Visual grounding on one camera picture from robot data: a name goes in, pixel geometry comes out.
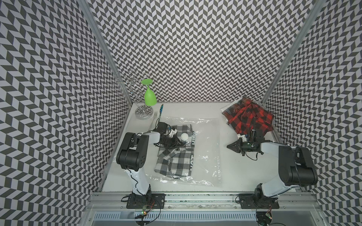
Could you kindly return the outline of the clear plastic vacuum bag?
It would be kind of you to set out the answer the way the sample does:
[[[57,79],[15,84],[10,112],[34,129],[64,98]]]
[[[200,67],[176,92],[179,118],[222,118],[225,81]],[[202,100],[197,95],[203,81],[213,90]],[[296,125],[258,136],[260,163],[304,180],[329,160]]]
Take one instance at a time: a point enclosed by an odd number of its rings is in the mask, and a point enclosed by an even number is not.
[[[162,116],[161,121],[168,125],[190,124],[196,133],[192,173],[189,177],[172,179],[154,172],[159,147],[149,145],[144,165],[147,181],[153,186],[181,184],[193,186],[221,185],[221,156],[219,121],[216,118],[177,118]]]

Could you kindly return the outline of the red black buffalo plaid shirt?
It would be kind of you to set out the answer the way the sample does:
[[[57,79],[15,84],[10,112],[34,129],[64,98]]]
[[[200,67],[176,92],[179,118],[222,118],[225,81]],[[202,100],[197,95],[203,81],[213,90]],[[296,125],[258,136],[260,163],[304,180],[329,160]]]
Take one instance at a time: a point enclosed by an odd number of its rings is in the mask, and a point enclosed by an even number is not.
[[[264,109],[253,101],[253,103],[242,108],[231,120],[227,120],[227,123],[233,128],[248,126],[254,118],[262,117],[263,111]]]

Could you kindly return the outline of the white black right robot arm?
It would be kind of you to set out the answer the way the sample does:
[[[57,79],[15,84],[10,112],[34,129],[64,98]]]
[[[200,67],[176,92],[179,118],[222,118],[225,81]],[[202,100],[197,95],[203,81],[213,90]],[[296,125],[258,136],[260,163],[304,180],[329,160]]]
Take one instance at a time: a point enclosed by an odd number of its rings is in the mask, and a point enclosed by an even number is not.
[[[241,135],[227,148],[247,156],[247,153],[267,154],[278,160],[278,175],[266,183],[259,184],[251,196],[254,201],[276,198],[292,188],[316,185],[318,175],[311,152],[305,147],[291,147],[266,140],[259,130],[252,129]]]

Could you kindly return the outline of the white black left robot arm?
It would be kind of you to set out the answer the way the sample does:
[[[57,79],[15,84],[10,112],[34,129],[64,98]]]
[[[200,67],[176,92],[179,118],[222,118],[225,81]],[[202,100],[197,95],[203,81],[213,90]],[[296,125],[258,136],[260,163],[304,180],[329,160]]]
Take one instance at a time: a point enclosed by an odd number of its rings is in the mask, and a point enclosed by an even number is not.
[[[116,162],[131,179],[133,195],[145,197],[151,194],[151,187],[143,167],[146,162],[148,147],[154,144],[168,149],[185,146],[176,135],[169,137],[156,131],[127,132],[116,156]]]

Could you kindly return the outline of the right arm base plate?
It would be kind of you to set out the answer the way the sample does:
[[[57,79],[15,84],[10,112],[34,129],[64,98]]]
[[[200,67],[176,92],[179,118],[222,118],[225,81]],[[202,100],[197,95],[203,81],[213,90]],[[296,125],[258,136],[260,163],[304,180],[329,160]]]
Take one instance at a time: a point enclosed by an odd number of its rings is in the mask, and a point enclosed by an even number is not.
[[[252,194],[238,194],[237,202],[242,209],[279,209],[279,203],[277,198],[269,198],[261,196],[257,198]]]

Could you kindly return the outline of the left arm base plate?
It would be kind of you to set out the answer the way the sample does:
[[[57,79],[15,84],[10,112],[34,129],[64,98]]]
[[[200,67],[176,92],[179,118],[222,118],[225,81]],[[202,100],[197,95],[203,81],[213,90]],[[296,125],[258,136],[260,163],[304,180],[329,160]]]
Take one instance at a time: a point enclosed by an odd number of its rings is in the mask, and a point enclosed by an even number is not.
[[[163,209],[165,206],[166,194],[154,193],[151,195],[130,194],[126,203],[127,209],[142,209],[144,206],[152,209]]]

